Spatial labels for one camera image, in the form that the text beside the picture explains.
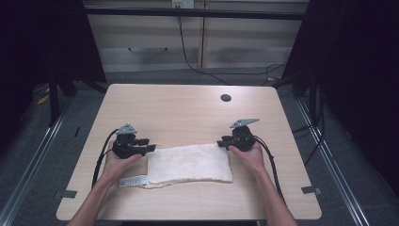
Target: round hole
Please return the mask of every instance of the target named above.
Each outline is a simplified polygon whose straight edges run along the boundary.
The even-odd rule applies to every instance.
[[[229,94],[223,94],[220,96],[220,99],[224,102],[229,102],[231,101],[231,96]]]

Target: white towel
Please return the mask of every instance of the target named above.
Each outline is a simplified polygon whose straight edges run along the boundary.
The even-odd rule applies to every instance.
[[[146,188],[192,181],[232,182],[226,149],[217,144],[158,149],[148,155]]]

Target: wooden table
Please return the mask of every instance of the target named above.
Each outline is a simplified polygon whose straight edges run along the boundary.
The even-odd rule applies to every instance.
[[[221,100],[229,94],[231,100]],[[275,156],[279,183],[289,209],[297,219],[316,219],[321,210],[295,144],[279,96],[273,88],[181,85],[112,85],[104,97],[57,217],[71,219],[91,189],[97,158],[107,136],[130,122],[137,138],[149,138],[157,148],[215,143],[230,135],[238,119],[259,118],[249,125]],[[272,173],[267,154],[264,162]],[[100,219],[115,220],[240,220],[265,219],[255,179],[229,152],[232,184],[192,182],[156,189],[113,186]],[[147,157],[134,163],[124,177],[147,173]]]

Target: electrical outlet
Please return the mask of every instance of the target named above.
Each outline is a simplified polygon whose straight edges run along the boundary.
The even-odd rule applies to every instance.
[[[172,0],[172,8],[183,8],[183,0]]]
[[[194,8],[194,0],[183,0],[183,8]]]

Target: forearm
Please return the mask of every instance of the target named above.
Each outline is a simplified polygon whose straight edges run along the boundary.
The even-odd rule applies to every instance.
[[[68,225],[95,225],[106,192],[111,186],[104,178],[100,178]]]
[[[297,225],[265,168],[254,169],[253,174],[261,190],[268,225]]]

